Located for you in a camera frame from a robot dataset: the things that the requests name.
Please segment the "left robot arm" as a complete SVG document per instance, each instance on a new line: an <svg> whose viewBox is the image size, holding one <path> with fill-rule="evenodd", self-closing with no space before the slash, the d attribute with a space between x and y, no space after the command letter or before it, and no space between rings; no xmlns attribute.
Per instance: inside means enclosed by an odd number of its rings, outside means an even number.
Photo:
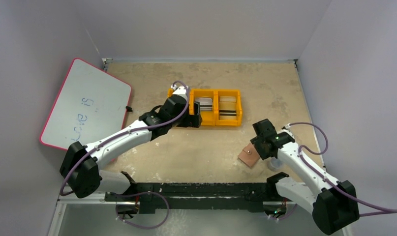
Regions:
<svg viewBox="0 0 397 236"><path fill-rule="evenodd" d="M125 193L134 180L125 172L103 170L111 160L139 145L168 133L173 127L200 127L199 102L189 103L183 95L172 95L163 105L144 113L129 127L102 140L83 145L72 143L63 160L60 174L64 185L77 198L85 198L96 191Z"/></svg>

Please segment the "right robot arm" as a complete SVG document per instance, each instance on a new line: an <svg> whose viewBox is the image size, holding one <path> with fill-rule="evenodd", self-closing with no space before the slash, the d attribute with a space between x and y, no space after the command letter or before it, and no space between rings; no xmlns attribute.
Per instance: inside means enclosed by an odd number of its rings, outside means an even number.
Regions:
<svg viewBox="0 0 397 236"><path fill-rule="evenodd" d="M274 158L288 166L301 182L280 172L267 179L270 190L287 198L311 214L316 226L327 235L359 220L356 189L349 181L339 181L312 161L286 128L276 131L264 119L254 123L256 136L250 140L261 159Z"/></svg>

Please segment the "brown leather card holder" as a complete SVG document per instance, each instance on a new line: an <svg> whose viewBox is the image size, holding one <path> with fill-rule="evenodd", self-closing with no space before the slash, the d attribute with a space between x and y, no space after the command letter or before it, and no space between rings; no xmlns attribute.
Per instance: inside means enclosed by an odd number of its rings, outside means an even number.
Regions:
<svg viewBox="0 0 397 236"><path fill-rule="evenodd" d="M258 152L256 151L254 145L249 143L245 146L238 155L238 159L244 163L247 167L253 168L255 164L260 159Z"/></svg>

